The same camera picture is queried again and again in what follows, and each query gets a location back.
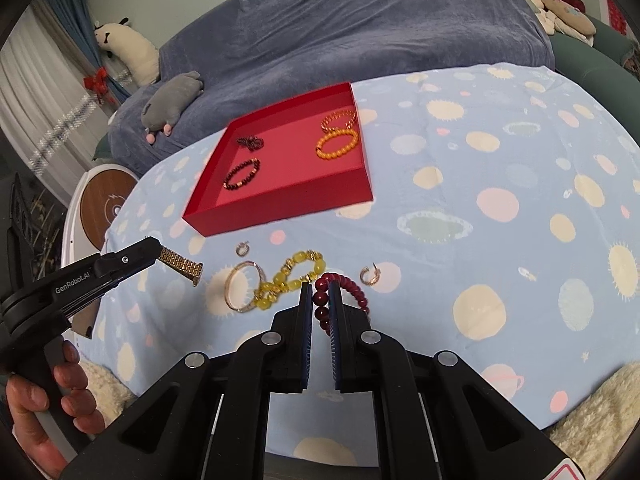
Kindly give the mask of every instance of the red bow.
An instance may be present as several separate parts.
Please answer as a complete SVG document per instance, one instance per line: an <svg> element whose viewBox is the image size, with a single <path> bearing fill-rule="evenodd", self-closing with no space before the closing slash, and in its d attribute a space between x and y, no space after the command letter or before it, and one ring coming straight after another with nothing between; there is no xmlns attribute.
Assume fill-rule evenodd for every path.
<svg viewBox="0 0 640 480"><path fill-rule="evenodd" d="M108 77L109 74L105 67L101 66L98 69L98 72L95 73L95 76L84 78L84 87L95 93L98 104L100 105L102 104L103 97L106 98L108 102L115 104L115 99L109 95L109 87L107 86L106 81Z"/></svg>

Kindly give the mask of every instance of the earring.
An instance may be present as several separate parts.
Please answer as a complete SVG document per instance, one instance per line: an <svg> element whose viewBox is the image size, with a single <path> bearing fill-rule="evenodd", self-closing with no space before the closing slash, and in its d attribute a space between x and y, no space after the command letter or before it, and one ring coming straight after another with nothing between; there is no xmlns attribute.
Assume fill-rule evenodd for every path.
<svg viewBox="0 0 640 480"><path fill-rule="evenodd" d="M236 245L236 254L241 258L244 258L249 254L249 242L240 242Z"/></svg>
<svg viewBox="0 0 640 480"><path fill-rule="evenodd" d="M365 280L365 274L369 272L369 267L365 267L360 271L360 281L365 285L372 286L375 285L378 280L380 280L380 274L382 273L379 268L376 267L376 264L373 264L373 278L370 280Z"/></svg>

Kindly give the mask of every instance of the wooden round object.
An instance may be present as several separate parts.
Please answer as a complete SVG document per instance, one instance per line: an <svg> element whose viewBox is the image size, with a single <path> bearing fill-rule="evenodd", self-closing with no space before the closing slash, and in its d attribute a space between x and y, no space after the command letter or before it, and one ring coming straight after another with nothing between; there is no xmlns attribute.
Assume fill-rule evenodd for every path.
<svg viewBox="0 0 640 480"><path fill-rule="evenodd" d="M84 188L80 221L96 249L100 250L104 245L104 234L136 184L136 179L129 173L106 170L94 176Z"/></svg>

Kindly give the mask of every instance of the red tray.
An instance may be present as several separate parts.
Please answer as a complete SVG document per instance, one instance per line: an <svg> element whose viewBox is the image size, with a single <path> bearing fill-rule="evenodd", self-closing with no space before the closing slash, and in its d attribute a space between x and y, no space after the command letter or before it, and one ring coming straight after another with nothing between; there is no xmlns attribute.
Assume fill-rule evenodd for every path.
<svg viewBox="0 0 640 480"><path fill-rule="evenodd" d="M349 83L322 88L263 108L232 121L214 150L191 195L183 218L203 236L373 200L362 135L349 153L332 160L316 155L324 135L322 119L337 110L357 108ZM332 126L344 125L345 118ZM353 127L360 133L360 123ZM257 152L236 139L258 136ZM341 136L324 145L333 152L347 145ZM255 178L237 190L222 183L232 168L249 158L260 160ZM252 166L235 174L242 180Z"/></svg>

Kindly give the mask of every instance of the black bracelet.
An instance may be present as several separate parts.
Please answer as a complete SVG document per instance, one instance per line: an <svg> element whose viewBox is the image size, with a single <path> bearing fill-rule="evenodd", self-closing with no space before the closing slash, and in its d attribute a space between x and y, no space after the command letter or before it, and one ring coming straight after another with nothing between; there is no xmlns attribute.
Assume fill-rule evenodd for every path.
<svg viewBox="0 0 640 480"><path fill-rule="evenodd" d="M236 184L230 184L229 183L231 181L231 178L238 171L240 171L240 170L242 170L242 168L246 168L247 166L250 166L252 164L254 165L254 168L251 170L251 173L249 173L246 177L244 177L244 179L242 179L240 182L238 182ZM239 189L242 186L246 186L249 182L251 182L254 179L255 174L258 173L258 171L260 171L260 161L257 158L251 158L250 160L246 160L242 164L238 164L235 168L233 168L231 171L229 171L229 173L227 173L226 178L225 178L224 182L222 183L222 186L225 189L228 189L229 191L233 191L233 190Z"/></svg>
<svg viewBox="0 0 640 480"><path fill-rule="evenodd" d="M240 146L246 147L250 152L256 152L264 147L264 140L256 136L238 137L236 140Z"/></svg>

